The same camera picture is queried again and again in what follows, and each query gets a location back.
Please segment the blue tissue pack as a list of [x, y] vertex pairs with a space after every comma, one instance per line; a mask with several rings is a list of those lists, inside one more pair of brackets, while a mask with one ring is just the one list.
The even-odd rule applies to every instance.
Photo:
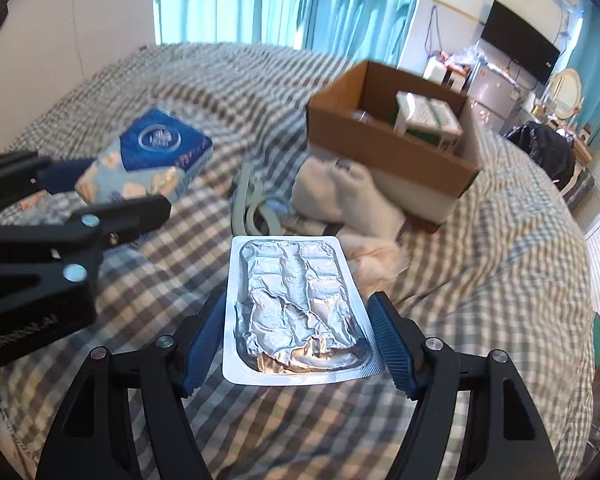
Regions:
[[175, 203], [212, 154], [203, 132], [152, 108], [95, 157], [76, 180], [76, 192], [89, 204], [154, 195]]

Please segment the silver foil blister pack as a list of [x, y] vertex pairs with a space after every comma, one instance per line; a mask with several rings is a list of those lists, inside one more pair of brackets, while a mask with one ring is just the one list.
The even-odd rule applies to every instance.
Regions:
[[336, 237], [233, 238], [222, 357], [228, 382], [306, 387], [384, 369]]

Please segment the cream fluffy cloth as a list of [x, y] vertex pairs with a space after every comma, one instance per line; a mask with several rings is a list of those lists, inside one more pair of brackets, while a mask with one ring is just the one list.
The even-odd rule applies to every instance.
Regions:
[[384, 290], [410, 265], [393, 240], [354, 233], [337, 235], [358, 291], [365, 297]]

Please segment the white sock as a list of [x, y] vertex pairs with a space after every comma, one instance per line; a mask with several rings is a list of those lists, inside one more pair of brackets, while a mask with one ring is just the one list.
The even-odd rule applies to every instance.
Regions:
[[308, 157], [294, 179], [291, 203], [306, 218], [384, 240], [396, 240], [405, 223], [404, 213], [378, 190], [370, 170], [347, 160]]

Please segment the checkered bed cover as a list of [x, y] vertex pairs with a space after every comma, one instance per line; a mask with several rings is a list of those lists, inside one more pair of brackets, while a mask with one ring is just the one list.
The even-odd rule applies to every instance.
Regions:
[[[100, 267], [96, 322], [13, 362], [0, 377], [6, 425], [35, 471], [55, 412], [91, 349], [142, 348], [173, 332], [227, 276], [230, 193], [252, 162], [288, 193], [306, 156], [306, 103], [344, 58], [272, 46], [165, 44], [104, 68], [15, 140], [55, 158], [96, 156], [159, 107], [210, 136], [213, 156], [138, 245]], [[593, 411], [593, 306], [581, 230], [545, 172], [516, 146], [479, 134], [483, 167], [434, 234], [408, 231], [393, 304], [454, 350], [507, 351], [524, 378], [562, 478], [581, 466]], [[381, 479], [413, 413], [388, 375], [326, 386], [257, 388], [213, 364], [185, 403], [218, 479]]]

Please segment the brown cardboard box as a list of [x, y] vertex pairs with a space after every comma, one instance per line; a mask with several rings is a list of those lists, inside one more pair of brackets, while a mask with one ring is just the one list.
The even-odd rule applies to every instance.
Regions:
[[[448, 103], [464, 134], [451, 153], [393, 131], [396, 95], [413, 92]], [[379, 191], [427, 229], [452, 214], [482, 169], [480, 132], [461, 94], [373, 61], [355, 64], [309, 100], [310, 153], [365, 166]]]

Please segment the green white medicine box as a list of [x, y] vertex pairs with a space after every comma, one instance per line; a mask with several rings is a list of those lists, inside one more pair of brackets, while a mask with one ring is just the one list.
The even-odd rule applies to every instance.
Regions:
[[396, 94], [396, 105], [396, 134], [421, 140], [439, 152], [455, 151], [464, 130], [447, 102], [401, 91]]

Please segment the teal window curtain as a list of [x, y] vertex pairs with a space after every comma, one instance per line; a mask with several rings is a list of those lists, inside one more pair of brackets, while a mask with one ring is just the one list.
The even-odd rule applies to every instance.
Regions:
[[394, 65], [417, 0], [154, 0], [160, 44], [272, 44]]

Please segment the silver mini fridge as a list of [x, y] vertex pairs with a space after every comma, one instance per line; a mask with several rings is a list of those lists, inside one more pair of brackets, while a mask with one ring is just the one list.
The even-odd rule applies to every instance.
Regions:
[[521, 95], [521, 86], [490, 62], [477, 63], [468, 78], [467, 96], [475, 118], [501, 133]]

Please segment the oval vanity mirror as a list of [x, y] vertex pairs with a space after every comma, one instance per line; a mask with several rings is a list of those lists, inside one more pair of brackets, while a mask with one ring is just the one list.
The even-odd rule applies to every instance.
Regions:
[[565, 68], [552, 78], [550, 99], [555, 104], [554, 114], [559, 119], [570, 119], [580, 112], [582, 82], [574, 68]]

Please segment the teal corner curtain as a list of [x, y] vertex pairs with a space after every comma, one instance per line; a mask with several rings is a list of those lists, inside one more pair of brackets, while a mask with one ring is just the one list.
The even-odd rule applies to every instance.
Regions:
[[578, 115], [578, 125], [591, 126], [592, 150], [600, 149], [600, 10], [591, 0], [584, 0], [583, 21], [578, 42], [568, 62], [581, 79], [584, 102]]

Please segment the black wall television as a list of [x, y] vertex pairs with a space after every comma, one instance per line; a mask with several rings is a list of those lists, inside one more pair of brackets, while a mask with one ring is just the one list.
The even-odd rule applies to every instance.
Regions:
[[540, 32], [498, 0], [492, 2], [480, 38], [506, 54], [539, 84], [546, 84], [559, 50]]

